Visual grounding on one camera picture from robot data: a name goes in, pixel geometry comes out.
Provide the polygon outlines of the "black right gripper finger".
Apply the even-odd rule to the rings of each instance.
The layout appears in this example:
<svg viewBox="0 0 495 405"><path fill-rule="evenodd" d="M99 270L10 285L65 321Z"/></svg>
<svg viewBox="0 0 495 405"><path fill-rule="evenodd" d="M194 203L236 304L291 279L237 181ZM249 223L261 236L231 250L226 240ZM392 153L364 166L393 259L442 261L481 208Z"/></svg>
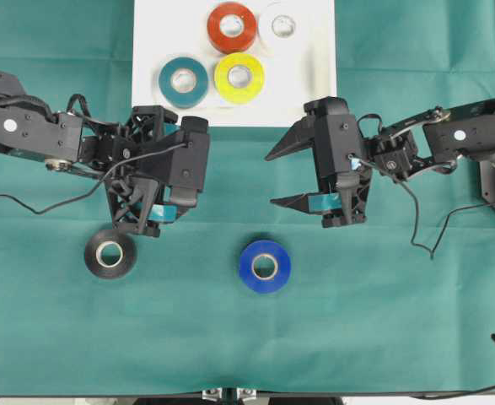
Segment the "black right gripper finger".
<svg viewBox="0 0 495 405"><path fill-rule="evenodd" d="M305 116L296 121L266 155L265 160L274 160L288 154L312 147L315 137L315 118Z"/></svg>
<svg viewBox="0 0 495 405"><path fill-rule="evenodd" d="M290 197L273 198L270 203L302 213L324 213L341 208L338 193L302 193Z"/></svg>

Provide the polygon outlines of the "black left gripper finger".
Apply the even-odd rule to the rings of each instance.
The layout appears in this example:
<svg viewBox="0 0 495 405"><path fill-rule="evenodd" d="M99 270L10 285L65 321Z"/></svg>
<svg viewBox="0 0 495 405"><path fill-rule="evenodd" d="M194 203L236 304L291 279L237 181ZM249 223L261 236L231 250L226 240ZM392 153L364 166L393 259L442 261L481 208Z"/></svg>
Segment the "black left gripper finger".
<svg viewBox="0 0 495 405"><path fill-rule="evenodd" d="M164 124L164 135L170 135L171 133L179 130L180 127L176 124L165 123Z"/></svg>
<svg viewBox="0 0 495 405"><path fill-rule="evenodd" d="M173 223L176 221L177 207L175 205L154 204L148 214L148 220L158 223Z"/></svg>

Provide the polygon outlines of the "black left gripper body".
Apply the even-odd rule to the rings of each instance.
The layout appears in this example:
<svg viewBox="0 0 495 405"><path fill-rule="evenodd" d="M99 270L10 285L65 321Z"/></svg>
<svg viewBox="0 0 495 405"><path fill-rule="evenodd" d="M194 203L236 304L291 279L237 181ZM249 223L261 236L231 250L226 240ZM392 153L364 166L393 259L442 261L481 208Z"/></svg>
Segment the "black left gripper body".
<svg viewBox="0 0 495 405"><path fill-rule="evenodd" d="M154 204L163 201L164 184L141 168L141 160L127 160L161 150L157 142L164 138L164 125L177 120L173 111L162 106L136 106L125 124L106 134L109 149L105 156L111 165L121 163L105 179L110 216L117 230L159 236L159 223L151 220L149 214Z"/></svg>

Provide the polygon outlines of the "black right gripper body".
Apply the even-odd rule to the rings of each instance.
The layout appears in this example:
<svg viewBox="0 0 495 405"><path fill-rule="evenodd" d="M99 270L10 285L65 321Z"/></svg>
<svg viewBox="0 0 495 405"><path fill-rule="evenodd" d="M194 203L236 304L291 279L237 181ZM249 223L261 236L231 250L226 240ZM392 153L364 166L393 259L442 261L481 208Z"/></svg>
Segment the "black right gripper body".
<svg viewBox="0 0 495 405"><path fill-rule="evenodd" d="M324 228L361 224L372 170L362 165L366 148L358 123L342 98L325 97L304 104L304 112L314 118L312 149L319 194L335 197L335 208L322 208Z"/></svg>

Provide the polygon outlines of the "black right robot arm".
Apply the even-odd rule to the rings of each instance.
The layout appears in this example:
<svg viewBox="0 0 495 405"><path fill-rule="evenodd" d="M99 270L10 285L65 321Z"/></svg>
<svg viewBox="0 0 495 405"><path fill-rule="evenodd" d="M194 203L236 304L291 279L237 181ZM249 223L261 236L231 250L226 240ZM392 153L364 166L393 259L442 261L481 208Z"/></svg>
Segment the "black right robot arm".
<svg viewBox="0 0 495 405"><path fill-rule="evenodd" d="M449 175L465 157L488 170L491 178L482 193L495 209L495 99L449 109L437 106L380 125L371 138L362 134L359 119L342 98L310 101L304 111L266 160L311 150L318 190L273 198L273 204L320 215L325 228L361 224L374 169L395 181L409 181L430 170Z"/></svg>

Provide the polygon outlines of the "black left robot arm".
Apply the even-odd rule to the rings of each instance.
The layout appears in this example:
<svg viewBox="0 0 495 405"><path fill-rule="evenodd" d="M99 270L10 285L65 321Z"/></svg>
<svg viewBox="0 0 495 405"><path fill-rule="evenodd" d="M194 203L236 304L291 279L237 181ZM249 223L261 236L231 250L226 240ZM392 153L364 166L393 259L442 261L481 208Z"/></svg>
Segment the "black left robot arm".
<svg viewBox="0 0 495 405"><path fill-rule="evenodd" d="M177 121L160 105L136 106L124 123L100 121L82 94L53 111L16 76L0 71L0 154L93 179L95 190L105 189L113 226L126 233L156 237L161 224L188 210L173 163L191 145L183 128L165 131Z"/></svg>

